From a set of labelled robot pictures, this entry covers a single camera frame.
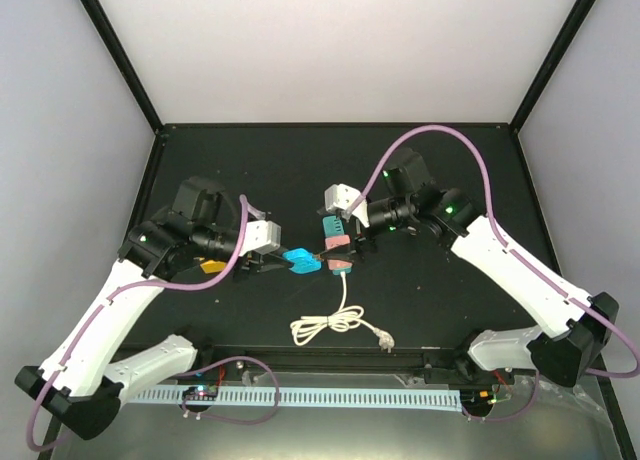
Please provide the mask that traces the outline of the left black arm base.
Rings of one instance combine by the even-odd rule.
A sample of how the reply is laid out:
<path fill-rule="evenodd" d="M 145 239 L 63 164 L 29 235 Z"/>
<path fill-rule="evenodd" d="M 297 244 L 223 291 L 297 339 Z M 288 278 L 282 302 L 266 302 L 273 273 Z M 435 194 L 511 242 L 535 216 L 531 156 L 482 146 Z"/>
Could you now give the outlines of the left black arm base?
<path fill-rule="evenodd" d="M 223 357 L 217 352 L 213 338 L 204 330 L 186 326 L 176 330 L 175 334 L 188 340 L 194 347 L 196 355 L 187 371 L 174 374 L 172 379 L 201 378 L 207 376 L 211 370 L 225 370 L 227 366 L 242 372 L 249 363 L 249 358 L 243 355 Z"/>

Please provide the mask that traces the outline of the blue cube plug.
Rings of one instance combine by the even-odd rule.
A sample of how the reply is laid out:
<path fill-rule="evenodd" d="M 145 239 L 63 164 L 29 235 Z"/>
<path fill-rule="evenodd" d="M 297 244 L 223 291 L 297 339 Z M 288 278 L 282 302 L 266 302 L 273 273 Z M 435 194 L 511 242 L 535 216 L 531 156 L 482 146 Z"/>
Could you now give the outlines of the blue cube plug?
<path fill-rule="evenodd" d="M 282 257 L 291 263 L 289 270 L 298 275 L 314 273 L 322 268 L 321 261 L 304 248 L 288 250 Z"/>

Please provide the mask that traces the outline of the pink cube socket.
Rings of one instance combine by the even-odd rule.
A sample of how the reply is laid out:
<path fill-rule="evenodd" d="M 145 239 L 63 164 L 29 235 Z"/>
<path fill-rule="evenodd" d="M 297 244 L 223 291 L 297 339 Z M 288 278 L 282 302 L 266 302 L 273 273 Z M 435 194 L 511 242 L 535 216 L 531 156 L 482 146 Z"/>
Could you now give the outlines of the pink cube socket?
<path fill-rule="evenodd" d="M 334 275 L 349 274 L 352 269 L 350 260 L 351 240 L 347 234 L 325 239 L 325 262 Z"/>

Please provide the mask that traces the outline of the teal plug adapter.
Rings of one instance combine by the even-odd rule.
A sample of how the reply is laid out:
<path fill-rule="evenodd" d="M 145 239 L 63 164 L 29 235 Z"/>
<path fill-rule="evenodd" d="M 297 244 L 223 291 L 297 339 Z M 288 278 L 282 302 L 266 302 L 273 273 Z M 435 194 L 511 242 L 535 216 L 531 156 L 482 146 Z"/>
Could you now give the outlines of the teal plug adapter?
<path fill-rule="evenodd" d="M 324 236 L 326 238 L 338 237 L 345 234 L 342 219 L 335 215 L 327 215 L 322 218 Z"/>

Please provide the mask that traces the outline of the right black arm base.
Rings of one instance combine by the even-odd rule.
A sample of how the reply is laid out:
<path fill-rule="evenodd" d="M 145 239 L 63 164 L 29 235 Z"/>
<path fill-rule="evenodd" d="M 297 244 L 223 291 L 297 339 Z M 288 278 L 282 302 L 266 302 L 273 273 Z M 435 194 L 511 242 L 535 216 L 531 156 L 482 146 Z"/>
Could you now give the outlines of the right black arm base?
<path fill-rule="evenodd" d="M 480 388 L 493 384 L 514 384 L 514 375 L 506 370 L 483 370 L 463 351 L 426 349 L 422 352 L 423 376 L 427 383 Z"/>

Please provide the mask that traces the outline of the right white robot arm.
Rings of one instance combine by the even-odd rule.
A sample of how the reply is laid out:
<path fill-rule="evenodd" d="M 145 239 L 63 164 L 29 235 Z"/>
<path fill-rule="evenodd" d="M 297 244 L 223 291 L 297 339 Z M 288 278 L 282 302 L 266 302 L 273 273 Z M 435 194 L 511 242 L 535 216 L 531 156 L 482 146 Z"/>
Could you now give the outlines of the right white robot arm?
<path fill-rule="evenodd" d="M 591 295 L 567 282 L 491 222 L 464 192 L 439 188 L 414 150 L 395 151 L 382 176 L 388 197 L 370 202 L 359 190 L 340 184 L 326 190 L 326 209 L 355 217 L 368 240 L 396 229 L 427 229 L 535 322 L 470 335 L 454 359 L 457 376 L 476 383 L 492 370 L 536 370 L 560 386 L 574 386 L 608 343 L 618 302 L 605 292 Z"/>

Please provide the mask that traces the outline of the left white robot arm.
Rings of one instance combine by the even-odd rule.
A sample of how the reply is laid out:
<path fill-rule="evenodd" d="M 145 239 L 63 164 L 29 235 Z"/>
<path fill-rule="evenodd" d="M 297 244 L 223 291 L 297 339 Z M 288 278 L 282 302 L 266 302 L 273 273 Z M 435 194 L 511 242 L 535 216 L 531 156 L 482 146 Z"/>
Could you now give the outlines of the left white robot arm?
<path fill-rule="evenodd" d="M 165 290 L 200 291 L 241 266 L 281 251 L 281 228 L 245 196 L 235 228 L 217 222 L 230 198 L 202 177 L 183 181 L 174 201 L 134 227 L 95 300 L 65 341 L 38 366 L 23 367 L 16 385 L 71 433 L 90 440 L 140 392 L 171 377 L 202 379 L 214 368 L 208 337 L 184 328 L 125 360 L 115 353 L 141 314 Z"/>

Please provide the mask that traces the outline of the yellow cube socket adapter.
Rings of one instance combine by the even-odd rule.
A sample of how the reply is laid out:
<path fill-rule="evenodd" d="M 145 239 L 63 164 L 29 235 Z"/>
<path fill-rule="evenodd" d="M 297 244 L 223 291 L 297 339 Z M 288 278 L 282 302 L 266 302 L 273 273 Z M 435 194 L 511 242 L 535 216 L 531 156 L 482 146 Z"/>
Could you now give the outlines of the yellow cube socket adapter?
<path fill-rule="evenodd" d="M 226 268 L 226 263 L 221 261 L 208 260 L 200 264 L 201 270 L 207 274 L 218 274 Z"/>

